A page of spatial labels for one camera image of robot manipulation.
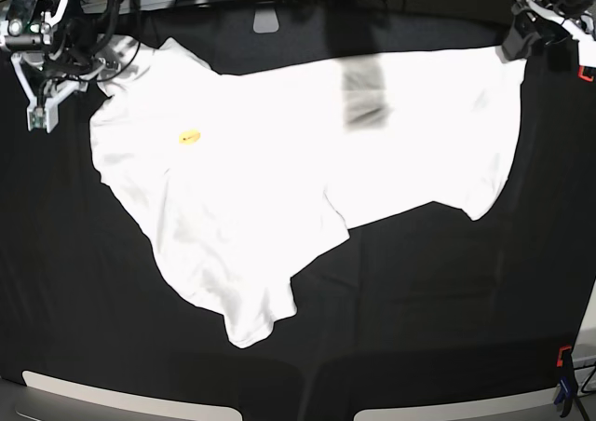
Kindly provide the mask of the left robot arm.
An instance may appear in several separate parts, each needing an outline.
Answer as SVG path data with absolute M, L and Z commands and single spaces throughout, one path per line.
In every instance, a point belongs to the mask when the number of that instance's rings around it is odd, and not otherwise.
M 513 21 L 501 50 L 509 61 L 530 57 L 536 47 L 577 42 L 578 63 L 595 66 L 595 0 L 514 0 Z

